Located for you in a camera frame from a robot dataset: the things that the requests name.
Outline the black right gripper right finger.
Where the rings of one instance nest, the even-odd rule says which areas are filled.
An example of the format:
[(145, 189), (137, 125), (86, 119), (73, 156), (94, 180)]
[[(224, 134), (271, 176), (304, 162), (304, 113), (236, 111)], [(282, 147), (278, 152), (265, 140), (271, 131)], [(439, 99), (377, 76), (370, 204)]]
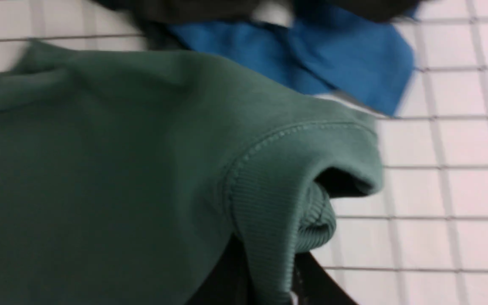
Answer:
[(291, 286), (293, 305), (356, 305), (310, 252), (297, 254)]

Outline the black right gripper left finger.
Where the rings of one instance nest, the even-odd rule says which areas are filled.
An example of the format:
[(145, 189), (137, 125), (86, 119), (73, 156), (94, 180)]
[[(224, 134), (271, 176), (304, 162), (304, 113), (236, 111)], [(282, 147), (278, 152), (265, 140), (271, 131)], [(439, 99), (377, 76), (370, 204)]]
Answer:
[(232, 236), (219, 261), (186, 305), (254, 305), (244, 246)]

